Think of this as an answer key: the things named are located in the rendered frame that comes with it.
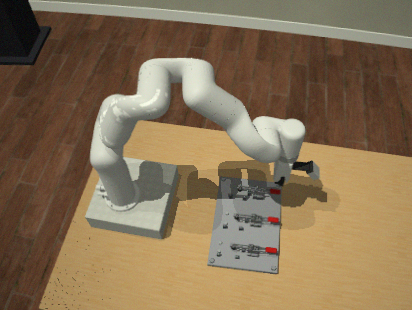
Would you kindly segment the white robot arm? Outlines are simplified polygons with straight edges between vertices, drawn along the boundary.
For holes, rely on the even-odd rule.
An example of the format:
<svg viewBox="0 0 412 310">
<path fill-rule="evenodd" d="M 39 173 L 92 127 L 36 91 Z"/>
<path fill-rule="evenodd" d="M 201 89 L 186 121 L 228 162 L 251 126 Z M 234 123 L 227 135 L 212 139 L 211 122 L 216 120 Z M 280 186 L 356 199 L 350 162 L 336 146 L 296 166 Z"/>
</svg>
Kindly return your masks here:
<svg viewBox="0 0 412 310">
<path fill-rule="evenodd" d="M 123 160 L 123 148 L 138 121 L 157 119 L 167 112 L 171 83 L 182 83 L 185 104 L 222 126 L 247 156 L 262 163 L 292 163 L 298 159 L 306 133 L 301 121 L 260 116 L 252 122 L 243 103 L 216 85 L 209 62 L 195 58 L 151 59 L 140 67 L 137 94 L 107 97 L 96 119 L 90 162 L 103 183 L 97 184 L 96 190 L 106 190 L 98 195 L 106 197 L 112 210 L 130 210 L 140 199 L 139 187 Z M 306 171 L 313 180 L 320 178 L 319 167 L 313 161 L 296 161 L 292 170 Z"/>
</svg>

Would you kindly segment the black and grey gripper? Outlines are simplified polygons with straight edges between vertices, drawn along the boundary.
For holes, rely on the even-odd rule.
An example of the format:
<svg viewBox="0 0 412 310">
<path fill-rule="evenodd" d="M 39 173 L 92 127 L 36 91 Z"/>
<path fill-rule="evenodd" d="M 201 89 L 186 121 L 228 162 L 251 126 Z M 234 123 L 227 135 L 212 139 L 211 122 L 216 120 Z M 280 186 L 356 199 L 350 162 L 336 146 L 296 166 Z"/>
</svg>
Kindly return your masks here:
<svg viewBox="0 0 412 310">
<path fill-rule="evenodd" d="M 296 162 L 296 161 L 294 161 L 294 162 Z M 283 186 L 285 181 L 286 181 L 286 183 L 289 181 L 294 162 L 284 163 L 284 162 L 281 162 L 279 160 L 274 162 L 273 180 L 274 180 L 275 184 L 278 184 L 279 186 Z M 285 179 L 285 181 L 284 181 L 284 179 Z"/>
</svg>

